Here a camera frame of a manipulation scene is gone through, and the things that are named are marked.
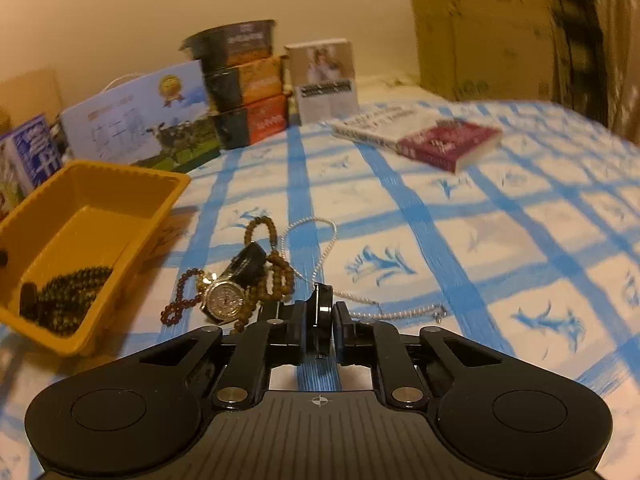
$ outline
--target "blue and white plaid tablecloth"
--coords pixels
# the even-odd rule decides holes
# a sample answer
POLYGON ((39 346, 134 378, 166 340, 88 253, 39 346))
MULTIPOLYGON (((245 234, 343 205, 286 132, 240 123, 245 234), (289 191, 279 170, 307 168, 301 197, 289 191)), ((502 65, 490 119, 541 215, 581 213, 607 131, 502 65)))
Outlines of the blue and white plaid tablecloth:
MULTIPOLYGON (((502 147, 452 175, 336 139, 322 125, 290 128, 191 172, 96 356, 63 360, 0 326, 0 480, 41 472, 23 425, 41 389, 206 323, 192 309, 167 328, 159 313, 185 270, 223 270, 261 214, 280 231, 313 215, 336 222, 319 279, 337 290, 378 300, 384 312, 442 302, 444 328, 592 388, 614 416, 599 471, 639 479, 638 149, 555 105, 432 107, 500 124, 502 147)), ((311 276, 331 234, 324 224, 291 232, 293 266, 311 276)), ((309 293, 298 280, 295 298, 309 293)), ((398 327, 417 333, 428 322, 398 327)), ((331 362, 295 374, 300 389, 340 389, 331 362)))

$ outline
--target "white book with photo cover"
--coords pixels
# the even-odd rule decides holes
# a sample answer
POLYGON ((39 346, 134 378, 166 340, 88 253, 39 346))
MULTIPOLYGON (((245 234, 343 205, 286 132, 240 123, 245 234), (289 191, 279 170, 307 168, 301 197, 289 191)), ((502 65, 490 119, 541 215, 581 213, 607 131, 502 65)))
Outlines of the white book with photo cover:
POLYGON ((351 42, 309 41, 285 49, 302 124, 358 112, 351 42))

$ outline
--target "metal screw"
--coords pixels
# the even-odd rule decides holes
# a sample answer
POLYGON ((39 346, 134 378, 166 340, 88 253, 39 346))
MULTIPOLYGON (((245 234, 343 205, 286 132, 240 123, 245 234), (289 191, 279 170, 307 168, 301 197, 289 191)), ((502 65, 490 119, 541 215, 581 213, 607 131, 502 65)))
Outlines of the metal screw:
POLYGON ((217 396, 222 402, 242 402, 249 394, 243 388, 228 386, 219 390, 217 396))
POLYGON ((402 386, 401 388, 393 390, 391 396, 398 402, 409 404, 410 402, 418 402, 424 397, 424 394, 418 388, 402 386))

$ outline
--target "dark beaded necklace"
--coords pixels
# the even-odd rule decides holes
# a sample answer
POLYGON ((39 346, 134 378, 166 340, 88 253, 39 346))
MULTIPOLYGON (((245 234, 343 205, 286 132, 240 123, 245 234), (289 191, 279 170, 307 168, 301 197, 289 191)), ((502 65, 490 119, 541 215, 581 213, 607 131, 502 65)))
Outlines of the dark beaded necklace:
MULTIPOLYGON (((271 253, 267 255, 267 261, 271 264, 266 267, 266 272, 257 280, 255 285, 248 286, 245 290, 242 309, 234 323, 231 333, 244 332, 244 327, 249 323, 249 319, 255 311, 259 301, 275 300, 280 301, 284 296, 293 293, 294 273, 289 263, 278 254, 278 232, 273 220, 268 216, 259 216, 249 222, 244 232, 244 245, 248 246, 252 242, 254 230, 258 225, 264 224, 269 231, 269 244, 271 253), (268 273, 272 273, 271 281, 273 287, 271 293, 267 291, 268 273)), ((177 324, 182 319, 182 311, 185 308, 194 307, 200 303, 204 296, 204 289, 200 288, 194 298, 184 299, 184 285, 192 276, 203 277, 204 271, 201 269, 189 269, 178 280, 175 290, 175 301, 168 304, 160 314, 160 321, 164 325, 177 324)))
POLYGON ((87 267, 56 276, 40 292, 35 290, 33 283, 26 283, 20 295, 20 316, 55 334, 72 335, 112 270, 110 267, 87 267))

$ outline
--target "white bead string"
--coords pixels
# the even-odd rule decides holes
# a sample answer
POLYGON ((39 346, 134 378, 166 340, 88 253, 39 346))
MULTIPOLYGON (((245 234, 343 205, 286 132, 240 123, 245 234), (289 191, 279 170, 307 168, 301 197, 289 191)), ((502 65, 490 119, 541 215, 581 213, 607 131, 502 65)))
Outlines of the white bead string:
MULTIPOLYGON (((331 226, 331 229, 333 231, 331 239, 329 240, 329 244, 327 245, 327 247, 324 248, 324 251, 322 251, 322 253, 320 254, 320 259, 318 260, 318 263, 316 263, 316 266, 314 267, 314 272, 311 274, 310 280, 308 280, 305 276, 302 275, 302 273, 300 273, 297 269, 291 266, 291 268, 293 269, 293 272, 297 277, 313 285, 316 282, 316 277, 318 276, 318 272, 320 272, 320 270, 322 269, 322 266, 324 266, 324 261, 327 259, 327 257, 329 256, 329 253, 334 248, 335 243, 338 241, 338 227, 334 222, 332 222, 327 218, 322 218, 319 216, 308 216, 306 218, 298 220, 297 222, 293 222, 293 224, 289 224, 287 228, 284 229, 282 235, 280 236, 278 252, 280 253, 280 256, 285 258, 284 242, 287 238, 287 235, 296 227, 299 227, 302 224, 307 224, 310 222, 322 222, 322 223, 328 224, 331 226)), ((386 314, 382 312, 382 309, 380 308, 380 304, 375 300, 364 298, 363 296, 356 296, 355 294, 350 294, 348 292, 340 292, 335 289, 334 289, 334 295, 338 296, 339 298, 343 298, 344 300, 354 301, 355 303, 375 305, 380 310, 379 314, 368 314, 367 312, 350 312, 351 317, 355 319, 393 320, 393 319, 407 319, 410 317, 419 317, 419 316, 425 316, 427 314, 431 314, 433 316, 433 319, 439 323, 442 320, 442 318, 447 315, 447 309, 441 303, 435 303, 435 304, 424 306, 421 308, 412 308, 410 310, 403 310, 402 312, 393 312, 393 313, 386 314)))

